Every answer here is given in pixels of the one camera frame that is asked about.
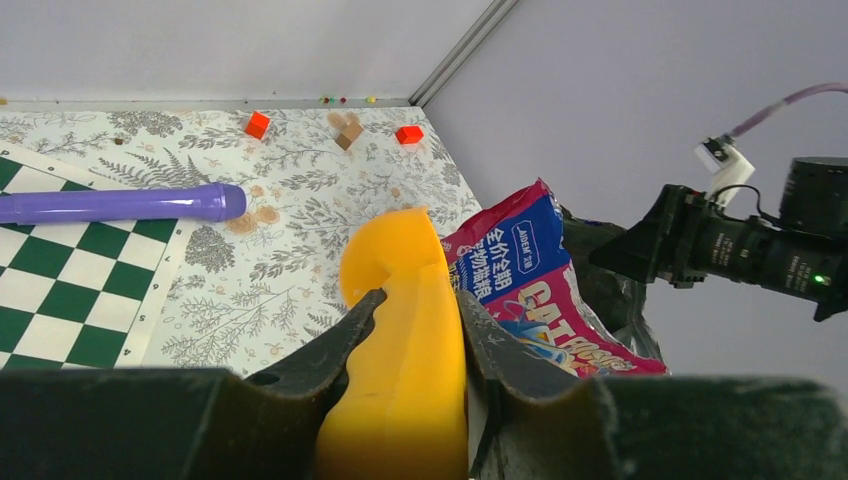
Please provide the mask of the green white checkered board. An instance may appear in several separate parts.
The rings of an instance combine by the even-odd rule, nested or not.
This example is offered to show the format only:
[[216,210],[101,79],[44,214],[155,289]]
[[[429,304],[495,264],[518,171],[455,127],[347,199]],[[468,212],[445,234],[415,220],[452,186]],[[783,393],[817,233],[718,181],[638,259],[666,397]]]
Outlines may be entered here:
[[2,369],[140,365],[196,226],[2,225]]

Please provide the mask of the brown wooden block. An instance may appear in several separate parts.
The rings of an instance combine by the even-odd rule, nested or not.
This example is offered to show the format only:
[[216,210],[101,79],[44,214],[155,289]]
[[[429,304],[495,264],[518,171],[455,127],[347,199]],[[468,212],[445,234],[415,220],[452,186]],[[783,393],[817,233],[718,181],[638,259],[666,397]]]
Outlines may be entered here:
[[351,122],[340,130],[335,138],[335,143],[343,151],[348,151],[362,135],[363,131],[364,128],[360,123]]

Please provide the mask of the cat food bag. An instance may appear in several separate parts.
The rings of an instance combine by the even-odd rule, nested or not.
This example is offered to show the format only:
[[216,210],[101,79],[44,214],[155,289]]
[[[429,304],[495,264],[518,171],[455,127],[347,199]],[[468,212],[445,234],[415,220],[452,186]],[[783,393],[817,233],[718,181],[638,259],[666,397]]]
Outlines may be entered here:
[[455,290],[468,291],[520,343],[578,378],[665,374],[615,339],[582,299],[564,218],[542,180],[482,210],[444,237]]

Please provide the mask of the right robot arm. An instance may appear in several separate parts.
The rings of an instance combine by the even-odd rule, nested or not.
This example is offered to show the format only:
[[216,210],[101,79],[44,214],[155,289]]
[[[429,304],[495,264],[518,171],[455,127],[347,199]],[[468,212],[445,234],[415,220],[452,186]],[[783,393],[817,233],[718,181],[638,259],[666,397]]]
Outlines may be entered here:
[[793,159],[778,216],[728,216],[713,194],[667,184],[633,227],[594,249],[592,265],[642,283],[690,288],[709,275],[816,305],[822,322],[847,309],[847,161]]

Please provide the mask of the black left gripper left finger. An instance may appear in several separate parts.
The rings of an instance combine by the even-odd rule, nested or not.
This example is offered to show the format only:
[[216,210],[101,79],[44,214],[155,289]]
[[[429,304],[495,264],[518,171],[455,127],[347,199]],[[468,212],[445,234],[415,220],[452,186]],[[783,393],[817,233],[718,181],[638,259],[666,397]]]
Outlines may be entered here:
[[216,368],[12,370],[1,376],[5,479],[312,479],[345,363],[386,299],[247,377]]

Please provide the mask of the purple plastic cylinder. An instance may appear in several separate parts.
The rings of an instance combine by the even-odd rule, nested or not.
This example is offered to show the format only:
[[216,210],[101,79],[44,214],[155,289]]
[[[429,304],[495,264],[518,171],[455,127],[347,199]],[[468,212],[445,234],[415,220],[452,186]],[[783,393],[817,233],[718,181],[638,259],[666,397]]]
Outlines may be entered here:
[[221,222],[246,212],[245,191],[212,183],[192,188],[14,193],[1,198],[3,224],[198,219]]

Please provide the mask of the small red cube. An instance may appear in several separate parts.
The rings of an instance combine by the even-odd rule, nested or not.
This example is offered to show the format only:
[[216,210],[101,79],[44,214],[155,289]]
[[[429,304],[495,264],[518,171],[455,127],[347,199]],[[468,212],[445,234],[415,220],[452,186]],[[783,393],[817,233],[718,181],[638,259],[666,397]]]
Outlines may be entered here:
[[257,140],[262,140],[267,133],[270,124],[271,119],[267,115],[259,111],[254,111],[248,118],[244,131],[248,136]]

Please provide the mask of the yellow plastic scoop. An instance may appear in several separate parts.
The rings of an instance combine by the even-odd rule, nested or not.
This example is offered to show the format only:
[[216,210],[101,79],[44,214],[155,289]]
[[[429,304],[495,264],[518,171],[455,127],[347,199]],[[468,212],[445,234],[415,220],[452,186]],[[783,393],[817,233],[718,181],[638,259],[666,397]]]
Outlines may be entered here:
[[368,291],[386,298],[346,360],[349,383],[319,430],[315,478],[467,478],[464,337],[426,208],[364,224],[345,247],[339,285],[348,306]]

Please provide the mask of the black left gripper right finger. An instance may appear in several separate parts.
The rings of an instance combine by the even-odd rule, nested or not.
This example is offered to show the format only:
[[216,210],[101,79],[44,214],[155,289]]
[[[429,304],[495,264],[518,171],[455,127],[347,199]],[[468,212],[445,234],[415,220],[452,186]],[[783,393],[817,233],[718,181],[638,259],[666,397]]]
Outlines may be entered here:
[[479,479],[843,479],[847,400],[806,379],[577,378],[456,296],[486,408]]

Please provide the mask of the floral tablecloth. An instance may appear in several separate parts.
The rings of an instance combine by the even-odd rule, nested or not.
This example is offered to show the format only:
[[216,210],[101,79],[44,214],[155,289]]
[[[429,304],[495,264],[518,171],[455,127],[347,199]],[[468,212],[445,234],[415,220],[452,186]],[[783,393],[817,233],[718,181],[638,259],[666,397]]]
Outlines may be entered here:
[[[345,313],[340,255],[383,213],[424,206],[440,235],[479,202],[422,110],[3,111],[1,190],[187,188],[231,183],[246,212],[196,222],[138,366],[224,367],[241,376],[305,345]],[[335,138],[364,131],[348,151]],[[416,145],[395,132],[418,125]]]

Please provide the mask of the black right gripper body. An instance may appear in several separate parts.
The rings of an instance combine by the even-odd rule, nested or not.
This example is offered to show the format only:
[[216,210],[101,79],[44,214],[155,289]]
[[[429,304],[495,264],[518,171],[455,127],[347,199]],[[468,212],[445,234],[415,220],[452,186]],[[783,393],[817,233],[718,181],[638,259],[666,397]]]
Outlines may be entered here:
[[687,282],[708,275],[784,292],[788,248],[795,235],[766,225],[758,216],[724,218],[699,192],[684,195],[682,230],[673,266]]

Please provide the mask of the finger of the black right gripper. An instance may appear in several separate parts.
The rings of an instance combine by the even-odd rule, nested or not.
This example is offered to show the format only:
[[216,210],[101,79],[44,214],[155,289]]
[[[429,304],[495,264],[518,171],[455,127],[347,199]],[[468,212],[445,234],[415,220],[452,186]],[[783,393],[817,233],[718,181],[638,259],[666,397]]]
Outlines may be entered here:
[[589,254],[589,263],[629,279],[652,283],[661,278],[675,287],[691,287],[687,238],[693,190],[667,184],[642,220]]

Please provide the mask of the red rectangular block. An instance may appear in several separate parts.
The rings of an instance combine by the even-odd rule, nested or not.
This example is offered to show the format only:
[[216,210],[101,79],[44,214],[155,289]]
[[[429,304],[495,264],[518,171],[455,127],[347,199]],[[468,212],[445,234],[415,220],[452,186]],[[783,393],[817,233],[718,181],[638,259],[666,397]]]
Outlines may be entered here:
[[424,137],[424,132],[418,125],[405,125],[395,132],[395,137],[400,145],[416,145]]

